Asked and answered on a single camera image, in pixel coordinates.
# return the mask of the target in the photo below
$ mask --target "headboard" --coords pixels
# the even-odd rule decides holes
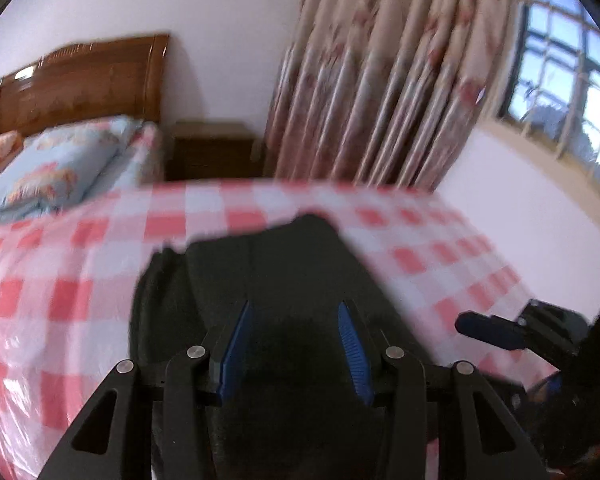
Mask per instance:
[[[126,114],[160,121],[168,34],[77,43],[0,79],[0,134]]]

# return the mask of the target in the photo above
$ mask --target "floral curtain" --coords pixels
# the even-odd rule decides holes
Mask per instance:
[[[266,172],[434,189],[471,131],[513,0],[302,0]]]

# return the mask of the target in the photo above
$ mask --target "wall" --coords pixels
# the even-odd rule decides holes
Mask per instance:
[[[12,0],[0,77],[67,43],[168,31],[163,121],[236,119],[262,132],[298,1]]]
[[[599,224],[506,136],[512,134],[496,132],[493,122],[474,128],[439,193],[491,239],[536,298],[593,320],[600,311]]]

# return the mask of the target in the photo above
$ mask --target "checkered bedsheet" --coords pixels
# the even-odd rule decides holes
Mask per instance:
[[[456,211],[413,190],[244,181],[114,192],[56,218],[0,226],[0,470],[35,478],[114,364],[128,357],[136,280],[164,244],[317,212],[370,269],[440,364],[530,385],[552,369],[455,333],[463,310],[512,319],[520,279]]]

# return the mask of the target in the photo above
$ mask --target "window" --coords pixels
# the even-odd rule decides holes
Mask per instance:
[[[579,0],[520,0],[518,58],[503,115],[577,162],[600,191],[600,31]]]

